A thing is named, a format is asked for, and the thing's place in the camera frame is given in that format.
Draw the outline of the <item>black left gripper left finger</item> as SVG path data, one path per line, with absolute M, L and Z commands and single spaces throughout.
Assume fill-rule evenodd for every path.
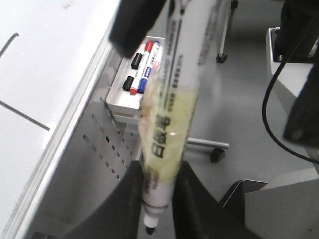
M 104 203 L 63 238 L 136 239 L 143 179 L 140 162 L 132 161 L 126 174 Z

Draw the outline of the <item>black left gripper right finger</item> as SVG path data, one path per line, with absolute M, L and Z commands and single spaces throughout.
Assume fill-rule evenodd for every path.
M 204 187 L 187 161 L 175 182 L 172 213 L 177 239 L 258 239 Z

